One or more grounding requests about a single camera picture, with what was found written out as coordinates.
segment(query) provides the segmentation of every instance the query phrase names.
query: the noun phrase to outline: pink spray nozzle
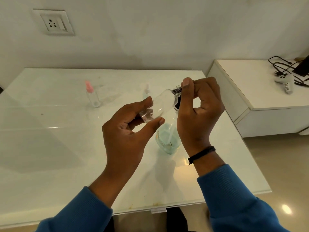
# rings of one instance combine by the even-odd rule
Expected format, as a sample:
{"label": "pink spray nozzle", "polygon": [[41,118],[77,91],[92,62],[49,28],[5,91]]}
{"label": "pink spray nozzle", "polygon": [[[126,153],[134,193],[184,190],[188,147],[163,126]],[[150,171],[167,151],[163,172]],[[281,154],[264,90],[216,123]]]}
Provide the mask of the pink spray nozzle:
{"label": "pink spray nozzle", "polygon": [[92,94],[92,93],[94,92],[94,89],[93,89],[93,87],[92,87],[90,81],[89,81],[89,80],[86,80],[86,81],[85,81],[85,85],[86,85],[86,90],[87,90],[87,92]]}

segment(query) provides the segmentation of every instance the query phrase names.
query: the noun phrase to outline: electrical outlet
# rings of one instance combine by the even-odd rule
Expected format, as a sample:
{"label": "electrical outlet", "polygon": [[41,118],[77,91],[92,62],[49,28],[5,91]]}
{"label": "electrical outlet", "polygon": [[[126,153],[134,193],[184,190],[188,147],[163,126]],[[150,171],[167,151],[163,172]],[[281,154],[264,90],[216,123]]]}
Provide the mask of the electrical outlet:
{"label": "electrical outlet", "polygon": [[33,9],[35,21],[47,35],[74,35],[66,12],[63,10]]}

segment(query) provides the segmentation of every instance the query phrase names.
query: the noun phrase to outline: black bracelet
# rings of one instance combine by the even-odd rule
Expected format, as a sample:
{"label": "black bracelet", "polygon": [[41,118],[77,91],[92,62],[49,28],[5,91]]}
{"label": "black bracelet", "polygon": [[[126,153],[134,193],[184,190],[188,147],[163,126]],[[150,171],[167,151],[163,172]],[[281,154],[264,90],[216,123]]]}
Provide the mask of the black bracelet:
{"label": "black bracelet", "polygon": [[206,149],[202,150],[201,152],[195,154],[194,156],[191,156],[190,158],[188,158],[189,161],[189,165],[193,164],[194,160],[197,160],[199,158],[201,158],[202,156],[207,155],[210,152],[215,151],[216,149],[213,146],[207,147]]}

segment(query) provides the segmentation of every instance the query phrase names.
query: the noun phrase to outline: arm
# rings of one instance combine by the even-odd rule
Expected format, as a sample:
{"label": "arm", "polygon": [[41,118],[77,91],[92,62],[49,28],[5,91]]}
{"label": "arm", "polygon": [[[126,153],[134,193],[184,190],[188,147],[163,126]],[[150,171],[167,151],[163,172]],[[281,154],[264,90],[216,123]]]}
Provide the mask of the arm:
{"label": "arm", "polygon": [[[212,128],[224,111],[220,88],[212,77],[182,83],[177,130],[189,156],[210,146]],[[199,97],[200,108],[193,108]],[[229,165],[211,152],[194,161],[197,179],[211,215],[214,232],[286,232],[272,208],[255,197]]]}
{"label": "arm", "polygon": [[55,217],[43,220],[37,232],[103,231],[112,216],[111,206],[139,165],[144,148],[163,118],[143,123],[139,112],[151,106],[151,97],[119,109],[103,127],[107,164],[102,174],[61,210]]}

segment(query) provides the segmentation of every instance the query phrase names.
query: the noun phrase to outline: black pants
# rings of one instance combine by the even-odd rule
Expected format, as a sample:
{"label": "black pants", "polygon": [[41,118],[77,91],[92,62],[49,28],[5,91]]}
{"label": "black pants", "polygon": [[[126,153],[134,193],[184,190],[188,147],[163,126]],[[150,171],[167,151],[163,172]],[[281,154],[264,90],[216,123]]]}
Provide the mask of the black pants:
{"label": "black pants", "polygon": [[[167,209],[166,230],[167,232],[190,232],[188,231],[187,219],[184,217],[180,207]],[[115,232],[113,217],[107,224],[104,232]]]}

